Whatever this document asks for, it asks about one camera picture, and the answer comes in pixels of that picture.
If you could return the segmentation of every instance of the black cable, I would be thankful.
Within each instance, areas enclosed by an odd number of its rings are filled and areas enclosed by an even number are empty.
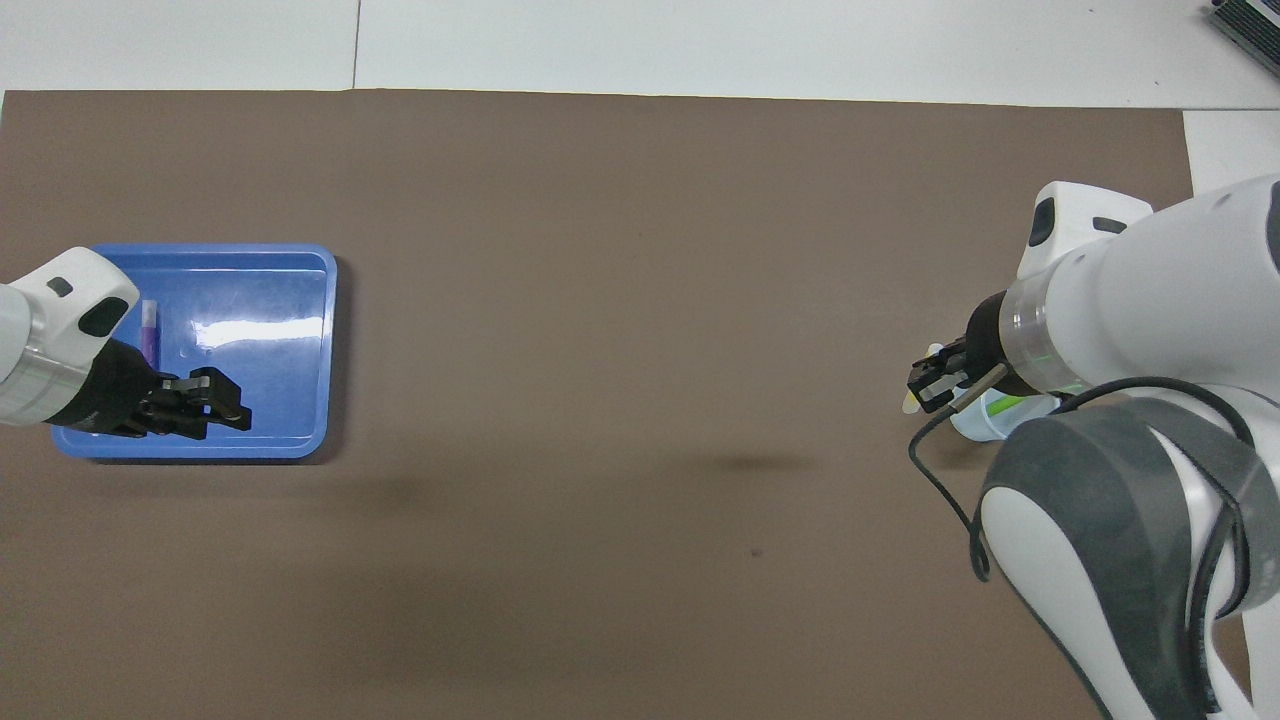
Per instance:
[[[1249,430],[1249,425],[1248,423],[1244,421],[1244,418],[1240,415],[1240,413],[1235,407],[1231,407],[1231,404],[1222,400],[1221,396],[1215,395],[1196,383],[1188,380],[1180,380],[1178,378],[1164,378],[1160,375],[1142,375],[1137,378],[1124,378],[1119,380],[1111,380],[1110,383],[1102,383],[1097,387],[1092,387],[1082,392],[1080,395],[1073,396],[1070,400],[1062,402],[1062,405],[1060,405],[1057,409],[1050,413],[1050,415],[1057,415],[1060,413],[1070,413],[1071,410],[1075,410],[1080,405],[1084,405],[1091,400],[1097,400],[1103,395],[1110,395],[1120,389],[1129,389],[1135,387],[1157,387],[1164,389],[1172,389],[1176,392],[1181,392],[1184,395],[1189,395],[1196,400],[1199,400],[1204,405],[1208,405],[1215,411],[1217,411],[1217,414],[1221,415],[1224,420],[1226,420],[1226,424],[1231,427],[1231,432],[1235,433],[1235,437],[1240,442],[1243,442],[1249,447],[1253,447],[1253,433]]]
[[[1208,632],[1208,591],[1217,570],[1217,561],[1226,550],[1226,542],[1235,534],[1235,519],[1230,512],[1219,511],[1213,528],[1208,533],[1208,542],[1204,552],[1201,553],[1199,564],[1196,568],[1196,580],[1192,584],[1190,618],[1187,621],[1187,630],[1190,639],[1190,650],[1196,657],[1196,679],[1201,685],[1204,712],[1221,712],[1222,707],[1217,702],[1217,693],[1213,692],[1213,680],[1208,674],[1208,643],[1204,634]]]
[[[982,502],[973,511],[973,524],[969,525],[969,569],[979,582],[991,580],[991,559],[987,546],[982,544]]]
[[[920,461],[920,456],[916,452],[920,441],[924,439],[925,436],[932,433],[938,425],[945,423],[947,418],[955,414],[956,409],[947,405],[937,415],[929,418],[929,421],[925,423],[924,427],[915,433],[915,437],[911,438],[911,442],[906,443],[906,456],[911,459],[911,464],[915,465],[915,469],[919,470],[920,474],[924,475],[931,483],[933,483],[934,489],[937,489],[938,493],[942,495],[942,498],[946,500],[947,505],[951,506],[951,510],[955,511],[956,518],[960,519],[960,524],[964,525],[964,529],[969,530],[972,523],[969,520],[969,515],[964,511],[964,507],[961,507],[960,502],[957,502],[955,496],[951,495],[951,491],[948,491],[947,487],[942,484],[942,480],[940,480],[937,475],[934,475],[928,468],[924,466],[924,462]]]
[[[1222,416],[1224,420],[1226,420],[1226,424],[1230,425],[1236,439],[1249,447],[1254,447],[1253,432],[1249,430],[1248,423],[1244,421],[1244,418],[1235,407],[1222,400],[1221,396],[1210,392],[1196,383],[1178,378],[1147,375],[1102,383],[1065,401],[1061,406],[1053,410],[1051,415],[1070,413],[1080,405],[1084,405],[1091,400],[1097,400],[1103,395],[1135,387],[1171,389],[1199,400],[1204,405],[1212,407],[1219,415]],[[1208,632],[1208,594],[1213,582],[1213,573],[1217,570],[1217,564],[1222,557],[1222,552],[1226,550],[1226,543],[1233,542],[1235,547],[1235,588],[1233,589],[1231,598],[1224,607],[1222,612],[1217,612],[1216,616],[1222,618],[1225,612],[1230,612],[1230,610],[1240,602],[1244,592],[1244,583],[1248,580],[1248,562],[1245,560],[1248,556],[1248,546],[1243,536],[1239,503],[1229,492],[1226,492],[1221,482],[1219,482],[1212,473],[1208,473],[1203,465],[1196,461],[1196,459],[1185,451],[1183,451],[1183,455],[1187,455],[1187,457],[1192,460],[1197,470],[1204,475],[1222,502],[1221,507],[1219,507],[1217,518],[1213,519],[1213,527],[1210,529],[1204,551],[1201,553],[1199,562],[1196,566],[1196,575],[1192,580],[1190,588],[1190,606],[1188,609],[1189,616],[1187,623],[1188,642],[1190,644],[1190,651],[1196,657],[1196,666],[1190,670],[1194,673],[1197,684],[1201,685],[1201,700],[1204,703],[1203,710],[1207,714],[1213,714],[1220,712],[1221,706],[1217,702],[1217,694],[1213,692],[1212,679],[1208,674],[1208,647],[1204,639],[1204,635]]]

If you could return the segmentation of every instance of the clear plastic cup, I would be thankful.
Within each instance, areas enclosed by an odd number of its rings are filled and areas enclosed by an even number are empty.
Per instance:
[[[956,388],[955,392],[960,396],[965,391]],[[992,442],[1007,438],[1018,425],[1043,418],[1057,406],[1057,398],[1048,395],[1015,397],[988,389],[977,402],[952,415],[951,424],[974,442]]]

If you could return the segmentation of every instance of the cable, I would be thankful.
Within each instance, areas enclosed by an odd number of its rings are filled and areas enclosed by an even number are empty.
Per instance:
[[[987,552],[984,548],[980,547],[980,543],[979,543],[979,552],[975,553],[973,551],[972,538],[974,534],[975,525],[973,520],[969,519],[969,514],[965,512],[964,507],[960,506],[960,502],[955,498],[954,495],[951,495],[951,491],[948,491],[947,487],[942,484],[942,480],[940,480],[938,477],[934,475],[933,471],[931,471],[920,460],[919,446],[920,441],[923,441],[929,433],[937,429],[937,427],[941,425],[943,421],[946,421],[947,418],[951,418],[952,415],[964,410],[973,402],[977,402],[978,398],[982,397],[982,393],[995,387],[995,384],[998,383],[1001,379],[1004,379],[1006,374],[1009,374],[1009,366],[1005,364],[998,364],[991,370],[988,370],[987,374],[979,378],[978,382],[973,383],[973,386],[970,386],[969,389],[965,391],[963,396],[956,397],[955,400],[948,402],[946,407],[943,407],[937,415],[931,418],[929,421],[925,423],[924,427],[922,427],[915,433],[915,437],[911,438],[911,442],[906,443],[906,456],[911,460],[911,464],[915,465],[915,469],[919,470],[920,474],[924,475],[925,479],[928,479],[929,483],[933,484],[933,488],[938,491],[938,495],[942,496],[942,500],[947,501],[947,505],[951,506],[951,511],[956,514],[956,518],[960,519],[960,524],[964,525],[965,533],[969,534],[970,537],[969,559],[970,562],[973,562],[974,565],[974,573],[982,582],[987,582],[987,575],[991,573],[991,561],[987,559]]]
[[[1253,432],[1249,430],[1249,425],[1248,423],[1244,421],[1244,416],[1242,416],[1240,413],[1231,406],[1231,404],[1222,400],[1221,396],[1215,395],[1196,383],[1188,380],[1180,380],[1178,378],[1164,378],[1160,375],[1142,375],[1137,378],[1124,378],[1119,380],[1111,380],[1108,383],[1102,383],[1062,402],[1062,405],[1060,405],[1057,409],[1050,413],[1050,415],[1070,413],[1071,410],[1075,410],[1076,407],[1084,405],[1085,402],[1097,400],[1103,395],[1110,395],[1116,391],[1130,389],[1135,387],[1157,387],[1164,389],[1171,389],[1175,392],[1189,395],[1196,400],[1199,400],[1204,405],[1208,405],[1215,411],[1217,411],[1217,414],[1221,415],[1224,420],[1226,420],[1226,424],[1231,427],[1231,432],[1235,433],[1235,437],[1240,442],[1243,442],[1249,447],[1253,447]]]
[[[928,468],[924,466],[924,462],[920,461],[920,456],[916,452],[920,441],[924,439],[925,436],[932,433],[938,425],[946,421],[947,418],[955,414],[956,409],[947,405],[946,407],[942,409],[941,413],[938,413],[933,418],[929,418],[929,421],[925,423],[924,427],[915,433],[915,437],[911,438],[911,442],[906,443],[906,456],[911,459],[911,464],[915,465],[915,469],[919,470],[920,474],[924,475],[931,483],[933,483],[934,489],[937,489],[938,495],[941,495],[942,498],[947,501],[947,505],[951,506],[951,510],[956,514],[956,518],[960,519],[960,524],[964,525],[965,530],[968,530],[972,524],[969,520],[969,514],[964,511],[964,507],[961,507],[960,502],[956,501],[954,495],[951,495],[951,491],[948,491],[947,487],[942,484],[942,480],[940,480],[937,475],[934,475]]]
[[[1221,396],[1210,392],[1196,383],[1178,378],[1147,375],[1102,383],[1065,401],[1050,414],[1056,415],[1060,413],[1070,413],[1091,400],[1097,400],[1098,397],[1116,391],[1137,387],[1171,389],[1199,400],[1204,405],[1212,407],[1219,415],[1222,416],[1224,420],[1226,420],[1226,424],[1230,425],[1236,439],[1249,447],[1254,447],[1253,432],[1249,430],[1249,425],[1244,421],[1244,416],[1242,416],[1235,407],[1233,407],[1226,400],[1222,400]],[[1226,492],[1222,483],[1219,482],[1212,473],[1192,457],[1190,454],[1178,446],[1178,443],[1174,445],[1196,465],[1196,469],[1204,475],[1206,480],[1213,487],[1213,491],[1222,502],[1221,507],[1219,507],[1217,516],[1213,519],[1213,527],[1210,529],[1204,551],[1201,553],[1199,562],[1197,562],[1196,566],[1196,575],[1192,579],[1190,602],[1187,620],[1188,642],[1190,643],[1190,651],[1196,657],[1196,667],[1192,670],[1196,674],[1194,680],[1201,689],[1201,700],[1203,702],[1202,710],[1207,714],[1215,714],[1221,711],[1221,706],[1217,702],[1217,693],[1213,692],[1213,683],[1210,678],[1208,647],[1204,639],[1204,634],[1208,632],[1208,594],[1213,582],[1213,573],[1217,570],[1217,564],[1222,557],[1222,552],[1226,550],[1226,543],[1231,542],[1235,547],[1235,587],[1231,591],[1231,597],[1226,606],[1221,610],[1221,612],[1216,612],[1216,618],[1222,618],[1226,612],[1230,612],[1239,605],[1244,594],[1244,587],[1248,582],[1248,544],[1243,536],[1239,503],[1229,492]]]

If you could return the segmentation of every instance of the green object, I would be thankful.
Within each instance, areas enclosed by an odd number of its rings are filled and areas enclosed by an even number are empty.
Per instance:
[[[1010,407],[1018,405],[1019,402],[1021,402],[1024,400],[1027,400],[1027,398],[1025,397],[1016,397],[1016,396],[1012,396],[1012,395],[1006,395],[1005,397],[1001,397],[1000,400],[996,400],[995,402],[988,402],[987,404],[987,416],[988,418],[995,418],[996,415],[1000,415],[1005,410],[1009,410]]]

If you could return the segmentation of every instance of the white robot link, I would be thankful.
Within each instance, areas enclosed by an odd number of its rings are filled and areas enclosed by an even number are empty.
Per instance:
[[[239,386],[216,368],[178,379],[111,338],[137,301],[129,278],[84,247],[0,284],[0,423],[192,439],[209,423],[250,429]]]
[[[913,365],[909,455],[1115,720],[1280,720],[1280,176],[1158,213],[1055,182],[1018,278]],[[956,397],[954,388],[969,388]],[[919,441],[995,387],[1057,395],[970,519]],[[1124,400],[1076,407],[1102,395]],[[1252,702],[1213,648],[1243,612]]]

